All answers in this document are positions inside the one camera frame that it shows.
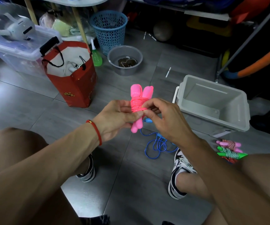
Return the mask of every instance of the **sneaker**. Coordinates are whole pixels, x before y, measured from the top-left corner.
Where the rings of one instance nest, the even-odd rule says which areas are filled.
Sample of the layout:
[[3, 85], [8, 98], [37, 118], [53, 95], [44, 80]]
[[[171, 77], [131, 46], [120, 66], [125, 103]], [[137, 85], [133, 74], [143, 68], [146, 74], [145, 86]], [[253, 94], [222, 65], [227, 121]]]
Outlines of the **sneaker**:
[[175, 165], [173, 167], [171, 180], [168, 184], [168, 194], [175, 200], [181, 199], [187, 194], [180, 192], [176, 187], [176, 177], [181, 172], [197, 173], [187, 158], [183, 155], [181, 149], [178, 148], [175, 153]]
[[81, 181], [83, 181], [83, 182], [90, 182], [95, 177], [95, 169], [94, 169], [94, 166], [93, 166], [92, 155], [90, 154], [88, 156], [88, 158], [89, 158], [89, 167], [88, 167], [88, 170], [86, 171], [85, 174], [79, 174], [79, 175], [77, 175], [77, 177], [80, 178]]

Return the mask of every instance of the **red paper bag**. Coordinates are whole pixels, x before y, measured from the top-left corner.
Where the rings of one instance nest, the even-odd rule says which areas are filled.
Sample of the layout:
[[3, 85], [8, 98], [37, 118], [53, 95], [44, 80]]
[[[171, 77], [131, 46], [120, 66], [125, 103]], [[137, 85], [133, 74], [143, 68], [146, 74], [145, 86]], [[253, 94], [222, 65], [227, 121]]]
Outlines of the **red paper bag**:
[[97, 75], [86, 43], [63, 41], [43, 57], [42, 63], [69, 106], [89, 106]]

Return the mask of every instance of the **hand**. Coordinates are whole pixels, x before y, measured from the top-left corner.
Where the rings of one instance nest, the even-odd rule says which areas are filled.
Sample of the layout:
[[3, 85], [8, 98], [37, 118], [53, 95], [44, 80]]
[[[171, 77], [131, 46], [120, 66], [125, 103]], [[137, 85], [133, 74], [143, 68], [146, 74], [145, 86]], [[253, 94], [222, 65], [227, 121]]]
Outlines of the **hand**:
[[[192, 132], [177, 104], [153, 98], [146, 101], [142, 107], [148, 108], [143, 112], [148, 118], [152, 119], [161, 135], [177, 146], [186, 140], [199, 139]], [[162, 114], [162, 119], [157, 115], [159, 113]]]
[[104, 142], [114, 138], [120, 129], [131, 128], [132, 123], [142, 116], [142, 111], [132, 113], [130, 101], [112, 100], [92, 121]]

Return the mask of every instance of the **blue jump rope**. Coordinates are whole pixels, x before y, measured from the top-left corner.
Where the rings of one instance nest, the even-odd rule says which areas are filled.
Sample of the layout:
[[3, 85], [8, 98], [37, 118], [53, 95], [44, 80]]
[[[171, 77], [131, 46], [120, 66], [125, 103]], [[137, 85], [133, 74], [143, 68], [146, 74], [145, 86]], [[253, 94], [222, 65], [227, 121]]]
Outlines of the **blue jump rope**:
[[[152, 121], [151, 119], [149, 119], [149, 118], [144, 119], [144, 121], [145, 121], [146, 123], [153, 123], [153, 121]], [[149, 141], [148, 144], [146, 145], [145, 149], [144, 149], [144, 154], [146, 155], [146, 157], [148, 157], [149, 159], [157, 159], [157, 158], [159, 157], [159, 155], [160, 155], [161, 152], [167, 151], [167, 145], [166, 145], [167, 140], [166, 140], [160, 133], [153, 132], [153, 133], [150, 133], [150, 134], [148, 134], [148, 135], [145, 135], [145, 134], [143, 134], [143, 133], [141, 132], [141, 129], [140, 129], [140, 133], [141, 133], [143, 136], [150, 136], [150, 135], [153, 135], [153, 134], [156, 135], [156, 139], [155, 139], [155, 140]], [[149, 157], [149, 156], [146, 154], [146, 151], [147, 151], [147, 149], [148, 149], [148, 145], [149, 145], [151, 142], [153, 142], [153, 141], [154, 141], [154, 143], [153, 143], [153, 150], [154, 150], [154, 151], [158, 151], [158, 155], [157, 155], [156, 157]], [[175, 150], [173, 150], [173, 151], [167, 151], [167, 152], [174, 152], [174, 151], [177, 151], [177, 150], [178, 150], [178, 147], [177, 147]]]

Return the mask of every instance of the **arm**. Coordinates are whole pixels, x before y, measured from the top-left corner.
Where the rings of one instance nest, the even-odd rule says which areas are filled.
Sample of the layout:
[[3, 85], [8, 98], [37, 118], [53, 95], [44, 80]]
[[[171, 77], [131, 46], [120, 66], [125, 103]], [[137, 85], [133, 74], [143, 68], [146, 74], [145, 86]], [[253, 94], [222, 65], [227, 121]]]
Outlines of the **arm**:
[[[129, 111], [128, 101], [112, 101], [93, 119], [103, 142], [112, 139], [120, 128], [130, 128], [128, 122], [143, 114], [124, 113]], [[95, 129], [86, 123], [0, 172], [0, 224], [27, 224], [98, 144]]]
[[[198, 138], [176, 104], [151, 99], [143, 106], [155, 111], [144, 113], [162, 136], [176, 144], [193, 164], [229, 225], [270, 224], [270, 197]], [[162, 119], [156, 115], [160, 112]]]

